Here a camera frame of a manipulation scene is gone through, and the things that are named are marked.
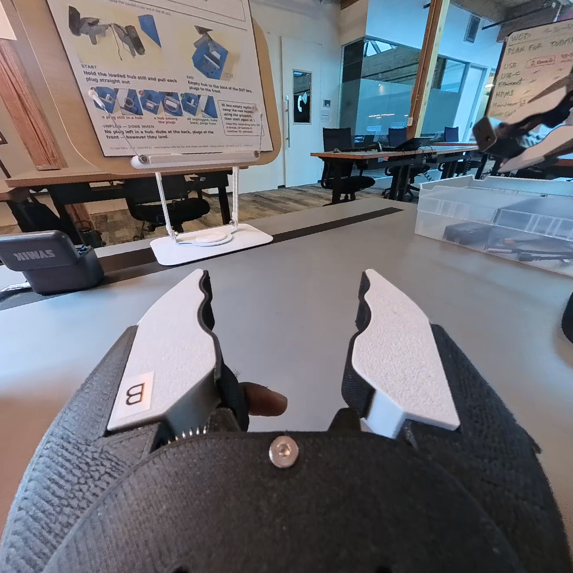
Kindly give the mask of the dark grey charging dock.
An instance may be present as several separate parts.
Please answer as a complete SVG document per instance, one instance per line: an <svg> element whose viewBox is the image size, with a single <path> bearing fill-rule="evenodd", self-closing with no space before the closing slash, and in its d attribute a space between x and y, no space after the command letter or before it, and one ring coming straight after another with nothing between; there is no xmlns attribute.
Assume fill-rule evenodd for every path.
<svg viewBox="0 0 573 573"><path fill-rule="evenodd" d="M90 289L105 277L95 249L58 230L2 235L1 262L42 296Z"/></svg>

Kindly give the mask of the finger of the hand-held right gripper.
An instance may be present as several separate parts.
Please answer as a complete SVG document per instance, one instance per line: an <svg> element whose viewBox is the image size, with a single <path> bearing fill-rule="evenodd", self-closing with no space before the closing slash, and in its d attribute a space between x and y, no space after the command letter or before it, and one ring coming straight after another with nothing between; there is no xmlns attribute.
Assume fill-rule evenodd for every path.
<svg viewBox="0 0 573 573"><path fill-rule="evenodd" d="M572 153L571 134L549 134L540 143L528 147L523 153L505 161L499 168L499 173L508 173L523 168L544 163L550 159Z"/></svg>
<svg viewBox="0 0 573 573"><path fill-rule="evenodd" d="M572 108L572 78L561 78L526 101L512 116L512 125L530 131L539 125L555 127Z"/></svg>

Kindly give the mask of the black phone icon sign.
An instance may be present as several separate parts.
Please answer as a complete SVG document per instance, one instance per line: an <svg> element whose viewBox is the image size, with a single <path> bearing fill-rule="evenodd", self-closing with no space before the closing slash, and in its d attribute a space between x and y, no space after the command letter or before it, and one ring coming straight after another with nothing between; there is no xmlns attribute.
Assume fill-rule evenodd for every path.
<svg viewBox="0 0 573 573"><path fill-rule="evenodd" d="M312 73L303 70L293 70L293 123L311 124L312 115Z"/></svg>

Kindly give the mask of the white door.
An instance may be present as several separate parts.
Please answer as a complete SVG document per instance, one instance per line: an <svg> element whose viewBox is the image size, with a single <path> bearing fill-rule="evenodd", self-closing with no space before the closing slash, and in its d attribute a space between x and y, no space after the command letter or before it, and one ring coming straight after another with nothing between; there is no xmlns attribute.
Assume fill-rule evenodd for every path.
<svg viewBox="0 0 573 573"><path fill-rule="evenodd" d="M323 46L280 38L286 187L315 184L322 161L312 155L322 146L320 95Z"/></svg>

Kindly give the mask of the black office chair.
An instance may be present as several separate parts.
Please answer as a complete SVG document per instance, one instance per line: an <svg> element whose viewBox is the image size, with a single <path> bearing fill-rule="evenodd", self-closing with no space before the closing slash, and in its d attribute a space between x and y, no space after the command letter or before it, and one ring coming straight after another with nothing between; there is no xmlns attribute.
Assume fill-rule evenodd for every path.
<svg viewBox="0 0 573 573"><path fill-rule="evenodd" d="M323 128L324 152L352 152L354 151L354 138L350 127L347 128ZM349 202L356 199L358 191L369 189L375 185L375 179L363 174L366 168L365 162L358 162L359 174L353 175L355 162L351 160L335 161L324 159L323 172L320 185L323 189L337 191L332 194L331 204Z"/></svg>
<svg viewBox="0 0 573 573"><path fill-rule="evenodd" d="M190 186L183 175L163 175L161 182L170 224L176 232L182 233L184 223L209 213L210 205L205 199L190 197ZM144 233L152 233L166 225L155 177L126 179L123 192L130 215L142 223L133 240L142 240Z"/></svg>

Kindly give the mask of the black backpack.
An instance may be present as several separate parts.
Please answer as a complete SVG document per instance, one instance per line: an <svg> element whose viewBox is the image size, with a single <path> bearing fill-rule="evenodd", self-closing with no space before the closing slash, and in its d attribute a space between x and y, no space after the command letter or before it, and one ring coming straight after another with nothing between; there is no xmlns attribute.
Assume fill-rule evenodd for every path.
<svg viewBox="0 0 573 573"><path fill-rule="evenodd" d="M66 228L61 224L61 219L35 197L25 196L8 199L6 204L23 233L66 232Z"/></svg>

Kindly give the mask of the clear plastic bin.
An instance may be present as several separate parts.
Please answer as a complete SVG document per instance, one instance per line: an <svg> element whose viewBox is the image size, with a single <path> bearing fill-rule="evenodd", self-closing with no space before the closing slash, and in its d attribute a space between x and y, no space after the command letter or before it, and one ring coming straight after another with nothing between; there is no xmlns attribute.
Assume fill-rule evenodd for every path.
<svg viewBox="0 0 573 573"><path fill-rule="evenodd" d="M555 218L544 226L549 218L537 215L524 230L493 224L498 208L551 196L572 197L572 183L502 176L478 180L470 175L424 183L419 190L415 233L443 241L448 225L465 221L491 225L483 246L466 248L571 277L572 220Z"/></svg>

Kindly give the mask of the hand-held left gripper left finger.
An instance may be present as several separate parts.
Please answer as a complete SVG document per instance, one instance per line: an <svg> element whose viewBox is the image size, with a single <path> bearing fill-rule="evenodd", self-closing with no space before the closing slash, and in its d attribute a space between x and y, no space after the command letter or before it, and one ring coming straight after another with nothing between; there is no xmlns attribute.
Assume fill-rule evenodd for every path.
<svg viewBox="0 0 573 573"><path fill-rule="evenodd" d="M163 422L173 432L204 426L221 402L222 353L213 333L209 273L197 269L139 320L108 420L108 432Z"/></svg>

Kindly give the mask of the handwritten whiteboard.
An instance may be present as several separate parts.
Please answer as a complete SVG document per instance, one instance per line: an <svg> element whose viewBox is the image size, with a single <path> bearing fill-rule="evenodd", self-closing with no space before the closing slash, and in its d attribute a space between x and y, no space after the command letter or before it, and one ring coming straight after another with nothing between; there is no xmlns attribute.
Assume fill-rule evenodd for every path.
<svg viewBox="0 0 573 573"><path fill-rule="evenodd" d="M504 43L485 115L512 124L542 90L572 78L572 20L512 32Z"/></svg>

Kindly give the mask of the wooden desk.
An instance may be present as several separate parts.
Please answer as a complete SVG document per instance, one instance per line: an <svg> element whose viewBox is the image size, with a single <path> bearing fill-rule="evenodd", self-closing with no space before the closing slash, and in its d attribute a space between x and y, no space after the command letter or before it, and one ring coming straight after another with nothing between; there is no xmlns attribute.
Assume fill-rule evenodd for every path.
<svg viewBox="0 0 573 573"><path fill-rule="evenodd" d="M219 206L223 224L227 225L230 222L238 222L238 199L233 199L233 207L230 208L229 198L227 197L228 177L232 175L231 167L215 167L206 170L185 167L182 170L175 171L163 170L161 176L163 180L166 181L168 176L175 175L196 176L199 182L204 186L204 189L218 189ZM65 210L65 205L67 204L85 204L123 197L118 186L111 186L109 189L97 187L96 190L91 191L89 188L90 183L123 182L142 178L151 178L153 181L156 181L155 172L153 170L137 170L133 174L118 175L99 171L82 174L73 172L67 168L33 172L12 178L2 177L1 192L4 192L4 189L6 189L6 192L15 193L16 189L30 190L39 188L47 189L53 194L55 187L63 186L63 198L60 199L56 197L53 202L57 206L57 210L62 212L61 217L65 221L71 222L70 215Z"/></svg>
<svg viewBox="0 0 573 573"><path fill-rule="evenodd" d="M364 151L355 150L352 152L321 152L311 153L312 157L329 159L337 163L342 160L351 160L355 164L365 162L367 167L376 166L378 163L383 168L396 167L397 173L392 177L389 198L392 201L402 202L405 198L406 191L410 185L410 176L412 168L418 165L426 165L428 160L435 159L437 164L444 164L442 172L443 178L449 178L450 173L455 171L452 163L458 163L471 152L478 151L476 144L472 143L436 143L435 145L421 146L417 150L398 150L398 151Z"/></svg>

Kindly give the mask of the wooden pillar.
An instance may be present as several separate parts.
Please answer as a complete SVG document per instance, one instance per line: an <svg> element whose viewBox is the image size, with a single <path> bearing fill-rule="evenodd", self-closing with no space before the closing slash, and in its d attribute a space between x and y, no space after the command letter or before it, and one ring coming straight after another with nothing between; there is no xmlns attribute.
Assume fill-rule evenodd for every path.
<svg viewBox="0 0 573 573"><path fill-rule="evenodd" d="M420 137L450 1L430 1L417 74L410 98L408 138Z"/></svg>

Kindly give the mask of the person's left hand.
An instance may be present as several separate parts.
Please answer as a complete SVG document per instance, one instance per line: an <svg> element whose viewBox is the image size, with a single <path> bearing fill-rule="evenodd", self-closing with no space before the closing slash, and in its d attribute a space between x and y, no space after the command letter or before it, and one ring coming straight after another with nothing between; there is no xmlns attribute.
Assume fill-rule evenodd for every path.
<svg viewBox="0 0 573 573"><path fill-rule="evenodd" d="M240 388L243 392L249 415L278 417L287 410L288 399L279 392L251 382L240 383Z"/></svg>

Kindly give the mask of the instruction poster board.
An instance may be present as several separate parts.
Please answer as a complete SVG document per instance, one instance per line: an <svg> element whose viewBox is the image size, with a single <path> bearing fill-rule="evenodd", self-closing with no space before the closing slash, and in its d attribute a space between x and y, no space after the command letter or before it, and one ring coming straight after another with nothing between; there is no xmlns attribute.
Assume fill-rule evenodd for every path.
<svg viewBox="0 0 573 573"><path fill-rule="evenodd" d="M250 1L2 1L68 171L265 165L280 150Z"/></svg>

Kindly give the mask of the wooden plank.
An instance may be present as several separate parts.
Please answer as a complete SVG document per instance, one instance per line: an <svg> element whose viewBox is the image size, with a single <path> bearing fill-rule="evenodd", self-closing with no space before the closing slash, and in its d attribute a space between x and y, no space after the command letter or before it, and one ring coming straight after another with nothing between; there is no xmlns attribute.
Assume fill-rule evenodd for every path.
<svg viewBox="0 0 573 573"><path fill-rule="evenodd" d="M1 39L1 98L35 168L61 169L60 151L12 43Z"/></svg>

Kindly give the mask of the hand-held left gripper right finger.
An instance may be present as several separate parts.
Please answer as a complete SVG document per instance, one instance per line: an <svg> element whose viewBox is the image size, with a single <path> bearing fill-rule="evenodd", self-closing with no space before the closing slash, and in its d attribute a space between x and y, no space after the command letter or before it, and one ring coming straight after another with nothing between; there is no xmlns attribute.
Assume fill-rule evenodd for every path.
<svg viewBox="0 0 573 573"><path fill-rule="evenodd" d="M426 314L374 269L362 273L341 394L367 429L396 438L413 421L455 431L452 392Z"/></svg>

